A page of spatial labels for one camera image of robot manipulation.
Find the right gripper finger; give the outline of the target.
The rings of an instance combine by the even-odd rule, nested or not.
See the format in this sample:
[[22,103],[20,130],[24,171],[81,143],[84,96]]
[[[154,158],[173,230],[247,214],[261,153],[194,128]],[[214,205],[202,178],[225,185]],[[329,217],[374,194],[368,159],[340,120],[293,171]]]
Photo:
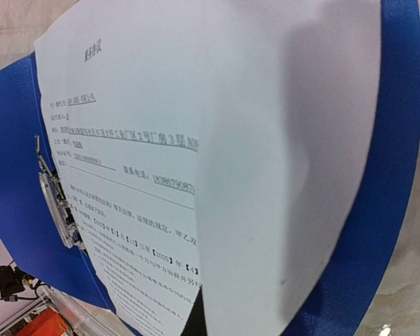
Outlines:
[[199,289],[195,303],[183,329],[183,336],[207,336],[202,289]]

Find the printed paper sheet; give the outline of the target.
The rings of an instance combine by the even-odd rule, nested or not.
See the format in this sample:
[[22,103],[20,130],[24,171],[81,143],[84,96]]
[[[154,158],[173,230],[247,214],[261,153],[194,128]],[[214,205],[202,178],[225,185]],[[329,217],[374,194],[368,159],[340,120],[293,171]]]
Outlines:
[[34,44],[52,157],[116,314],[280,335],[361,184],[378,1],[79,1]]

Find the blue plastic folder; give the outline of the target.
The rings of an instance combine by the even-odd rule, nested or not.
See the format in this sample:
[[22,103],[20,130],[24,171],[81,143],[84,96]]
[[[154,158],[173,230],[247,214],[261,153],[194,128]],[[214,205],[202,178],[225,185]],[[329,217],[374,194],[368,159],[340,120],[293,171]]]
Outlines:
[[[34,136],[50,158],[36,57],[0,70],[0,238],[29,272],[68,294],[114,309],[90,259],[65,248],[39,186]],[[352,335],[391,259],[405,217],[420,140],[420,12],[381,3],[377,114],[365,173],[334,253],[283,335]]]

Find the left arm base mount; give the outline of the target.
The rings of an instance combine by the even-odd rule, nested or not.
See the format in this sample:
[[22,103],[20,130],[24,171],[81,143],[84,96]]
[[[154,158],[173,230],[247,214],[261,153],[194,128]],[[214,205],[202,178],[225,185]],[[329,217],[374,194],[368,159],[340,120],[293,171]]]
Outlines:
[[[39,299],[37,288],[33,284],[35,277],[22,271],[17,266],[0,266],[0,300],[4,302],[34,301]],[[32,297],[23,297],[20,293],[27,289],[34,292]]]

